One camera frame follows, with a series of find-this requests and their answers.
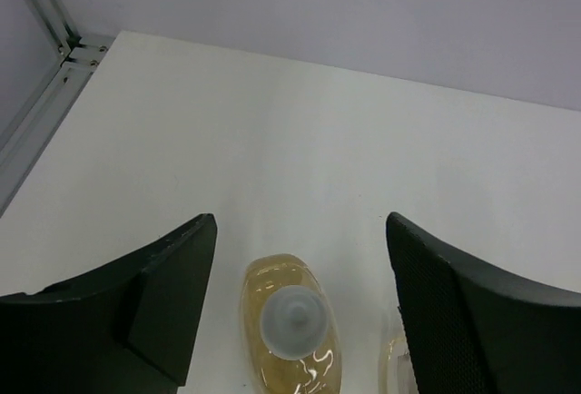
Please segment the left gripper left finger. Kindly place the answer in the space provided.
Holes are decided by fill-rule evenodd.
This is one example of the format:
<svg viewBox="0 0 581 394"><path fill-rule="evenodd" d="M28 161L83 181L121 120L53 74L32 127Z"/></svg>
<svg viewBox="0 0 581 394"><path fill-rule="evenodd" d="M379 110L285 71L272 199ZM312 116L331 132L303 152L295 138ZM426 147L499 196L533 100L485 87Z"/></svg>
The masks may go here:
<svg viewBox="0 0 581 394"><path fill-rule="evenodd" d="M34 294L1 299L4 393L174 393L188 378L212 269L216 221Z"/></svg>

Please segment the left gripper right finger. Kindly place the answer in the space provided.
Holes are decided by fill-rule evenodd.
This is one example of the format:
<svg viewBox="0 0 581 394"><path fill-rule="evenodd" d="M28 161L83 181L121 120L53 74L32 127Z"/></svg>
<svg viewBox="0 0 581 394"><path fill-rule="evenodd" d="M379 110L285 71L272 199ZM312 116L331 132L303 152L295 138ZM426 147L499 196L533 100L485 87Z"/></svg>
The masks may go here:
<svg viewBox="0 0 581 394"><path fill-rule="evenodd" d="M386 239L419 392L579 392L579 293L482 261L397 212Z"/></svg>

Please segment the amber bottle white cap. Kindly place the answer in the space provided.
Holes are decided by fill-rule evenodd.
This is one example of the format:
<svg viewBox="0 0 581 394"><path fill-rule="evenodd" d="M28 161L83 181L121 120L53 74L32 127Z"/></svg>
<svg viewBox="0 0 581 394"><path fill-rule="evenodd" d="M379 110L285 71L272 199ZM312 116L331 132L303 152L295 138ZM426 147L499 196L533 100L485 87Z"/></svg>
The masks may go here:
<svg viewBox="0 0 581 394"><path fill-rule="evenodd" d="M381 394L418 394L409 346L399 309L384 319L378 362L378 388Z"/></svg>
<svg viewBox="0 0 581 394"><path fill-rule="evenodd" d="M299 257L275 254L248 265L240 321L256 393L341 391L334 314L315 275Z"/></svg>

